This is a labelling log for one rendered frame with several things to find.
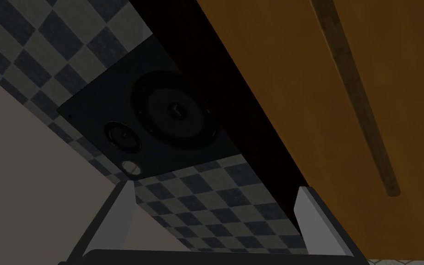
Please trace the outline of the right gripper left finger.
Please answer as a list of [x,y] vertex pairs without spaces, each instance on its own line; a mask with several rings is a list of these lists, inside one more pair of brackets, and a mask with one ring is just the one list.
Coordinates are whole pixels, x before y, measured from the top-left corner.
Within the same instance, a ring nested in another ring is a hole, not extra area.
[[78,261],[84,254],[95,249],[121,249],[135,209],[134,182],[119,182],[83,232],[67,260]]

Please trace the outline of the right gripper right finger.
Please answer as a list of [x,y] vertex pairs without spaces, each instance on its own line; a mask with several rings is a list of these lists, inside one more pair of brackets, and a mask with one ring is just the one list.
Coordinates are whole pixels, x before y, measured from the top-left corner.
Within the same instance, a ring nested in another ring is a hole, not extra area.
[[361,255],[349,234],[313,188],[299,187],[294,214],[309,254]]

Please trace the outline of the brown wooden cupboard door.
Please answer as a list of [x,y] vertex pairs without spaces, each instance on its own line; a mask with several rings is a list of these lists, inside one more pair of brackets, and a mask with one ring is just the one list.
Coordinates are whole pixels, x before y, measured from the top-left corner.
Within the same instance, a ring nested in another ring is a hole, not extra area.
[[299,170],[369,259],[424,260],[424,0],[334,0],[390,197],[310,0],[198,0]]

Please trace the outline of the black loudspeaker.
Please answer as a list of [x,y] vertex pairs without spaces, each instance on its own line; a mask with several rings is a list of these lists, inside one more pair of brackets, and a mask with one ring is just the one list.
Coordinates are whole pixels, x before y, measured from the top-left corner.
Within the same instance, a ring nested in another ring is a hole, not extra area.
[[240,153],[153,35],[58,113],[133,180]]

